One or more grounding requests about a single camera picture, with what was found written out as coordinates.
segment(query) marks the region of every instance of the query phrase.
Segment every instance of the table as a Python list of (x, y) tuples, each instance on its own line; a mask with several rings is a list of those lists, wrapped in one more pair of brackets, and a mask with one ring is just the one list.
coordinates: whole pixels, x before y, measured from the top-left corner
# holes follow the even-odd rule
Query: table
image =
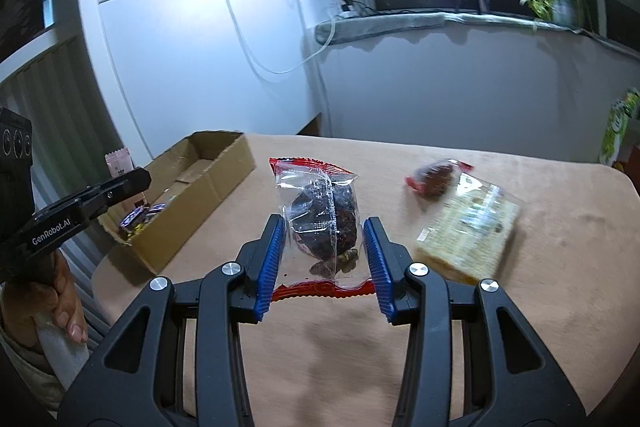
[[(234, 259), (278, 211), (268, 158), (305, 156), (360, 174), (360, 215), (382, 219), (412, 251), (424, 204), (404, 186), (422, 163), (455, 158), (478, 178), (527, 202), (498, 280), (556, 357), (587, 411), (605, 397), (640, 341), (640, 199), (620, 172), (491, 152), (303, 136), (248, 136), (257, 168), (184, 245), (163, 275), (199, 279)], [(94, 273), (111, 323), (151, 274), (117, 248)], [(462, 413), (462, 338), (454, 337), (452, 415)], [(257, 426), (391, 424), (408, 327), (392, 327), (375, 296), (296, 298), (272, 304), (260, 325), (241, 325)], [(193, 346), (185, 395), (193, 408)]]

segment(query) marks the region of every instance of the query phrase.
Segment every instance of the cardboard box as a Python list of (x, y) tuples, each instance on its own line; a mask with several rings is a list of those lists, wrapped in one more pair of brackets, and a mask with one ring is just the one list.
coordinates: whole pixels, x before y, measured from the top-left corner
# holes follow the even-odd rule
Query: cardboard box
[(242, 133), (194, 133), (145, 167), (152, 180), (146, 200), (168, 205), (143, 230), (129, 241), (120, 237), (119, 224), (126, 216), (122, 205), (113, 206), (98, 220), (111, 237), (158, 274), (254, 168)]

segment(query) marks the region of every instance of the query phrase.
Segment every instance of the blue ridged pad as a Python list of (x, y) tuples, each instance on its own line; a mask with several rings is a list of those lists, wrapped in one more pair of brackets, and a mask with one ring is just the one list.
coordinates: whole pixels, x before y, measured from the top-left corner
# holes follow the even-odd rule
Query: blue ridged pad
[(396, 306), (394, 304), (391, 276), (389, 276), (385, 257), (382, 254), (382, 247), (380, 247), (380, 242), (370, 219), (364, 222), (364, 245), (367, 250), (369, 271), (371, 272), (373, 286), (376, 289), (380, 311), (389, 322), (393, 322), (396, 317)]
[(286, 237), (284, 219), (280, 217), (271, 234), (267, 254), (265, 255), (262, 268), (260, 269), (260, 275), (256, 282), (257, 295), (255, 298), (254, 312), (258, 322), (260, 322), (264, 314), (269, 311), (271, 296), (273, 295), (273, 288), (276, 284), (276, 277), (278, 276), (278, 268), (280, 267)]

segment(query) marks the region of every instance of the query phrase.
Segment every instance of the white cable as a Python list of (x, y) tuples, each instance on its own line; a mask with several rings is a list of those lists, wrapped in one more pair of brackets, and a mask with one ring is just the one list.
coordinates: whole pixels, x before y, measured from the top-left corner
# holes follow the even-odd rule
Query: white cable
[(316, 51), (315, 53), (309, 55), (309, 57), (304, 59), (300, 64), (298, 64), (297, 66), (295, 66), (295, 67), (293, 67), (293, 68), (291, 68), (289, 70), (284, 70), (282, 72), (271, 70), (271, 68), (268, 68), (265, 65), (263, 65), (258, 60), (258, 58), (255, 56), (254, 52), (251, 50), (251, 48), (249, 47), (246, 39), (244, 38), (244, 35), (242, 34), (242, 30), (240, 29), (240, 25), (238, 23), (238, 19), (236, 18), (236, 14), (234, 13), (233, 7), (231, 6), (231, 0), (225, 0), (225, 1), (226, 1), (226, 7), (229, 10), (229, 15), (231, 16), (231, 21), (233, 22), (234, 28), (236, 30), (236, 34), (238, 35), (238, 40), (240, 41), (240, 46), (242, 47), (242, 51), (244, 52), (245, 56), (247, 57), (247, 60), (249, 62), (254, 62), (256, 65), (258, 65), (262, 70), (264, 70), (266, 72), (269, 72), (269, 73), (272, 73), (272, 74), (276, 74), (276, 75), (282, 75), (282, 74), (285, 74), (285, 73), (291, 73), (293, 70), (297, 70), (298, 68), (304, 66), (306, 63), (311, 61), (311, 59), (313, 59), (314, 57), (316, 57), (319, 54), (321, 54), (324, 50), (326, 50), (329, 47), (329, 45), (331, 44), (331, 41), (334, 39), (336, 20), (335, 20), (335, 16), (328, 11), (329, 16), (331, 17), (331, 32), (329, 33), (329, 37), (327, 38), (326, 42), (322, 45), (322, 47), (318, 51)]

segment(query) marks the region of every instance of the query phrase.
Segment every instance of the transparent plastic package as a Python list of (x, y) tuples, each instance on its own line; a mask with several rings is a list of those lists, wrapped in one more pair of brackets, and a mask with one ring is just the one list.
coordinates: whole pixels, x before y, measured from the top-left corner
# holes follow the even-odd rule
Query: transparent plastic package
[(440, 160), (418, 167), (404, 182), (422, 198), (437, 199), (460, 179), (460, 173), (471, 172), (473, 166), (459, 160)]
[(272, 158), (287, 239), (273, 300), (373, 293), (362, 244), (357, 175), (306, 158)]
[(439, 205), (418, 237), (416, 261), (457, 282), (495, 279), (524, 202), (461, 172)]

